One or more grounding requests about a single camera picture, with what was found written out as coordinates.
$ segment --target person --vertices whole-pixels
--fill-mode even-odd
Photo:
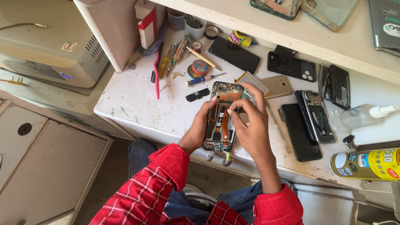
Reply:
[[[217,102],[206,101],[178,144],[157,150],[146,140],[129,147],[130,177],[100,209],[91,225],[302,225],[303,208],[289,182],[281,182],[268,137],[268,114],[264,94],[242,82],[255,96],[236,100],[228,109],[236,135],[253,158],[261,180],[253,186],[218,197],[211,212],[190,206],[185,186],[189,156],[203,145],[207,114]],[[235,111],[248,114],[243,123]]]

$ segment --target drawer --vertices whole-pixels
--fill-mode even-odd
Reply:
[[[0,154],[2,154],[0,190],[3,189],[47,119],[13,104],[10,104],[3,113],[0,112]]]

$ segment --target shirt cuff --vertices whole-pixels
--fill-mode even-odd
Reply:
[[[296,194],[283,184],[283,189],[274,194],[258,195],[254,201],[253,224],[256,220],[275,224],[277,220],[279,224],[298,224],[302,221],[303,207]]]
[[[185,187],[188,175],[190,158],[177,144],[170,144],[149,156],[149,161],[154,162],[175,183],[175,191]]]

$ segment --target gray book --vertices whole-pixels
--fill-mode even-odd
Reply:
[[[400,0],[369,0],[376,50],[400,56]]]

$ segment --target red plaid shirt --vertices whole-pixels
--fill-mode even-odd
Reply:
[[[163,212],[175,186],[185,186],[189,156],[170,144],[149,156],[150,164],[115,193],[90,222],[91,225],[193,225],[187,217],[169,218]],[[286,185],[275,194],[262,194],[254,201],[254,225],[302,225],[303,208]],[[206,225],[249,225],[222,201],[214,205]]]

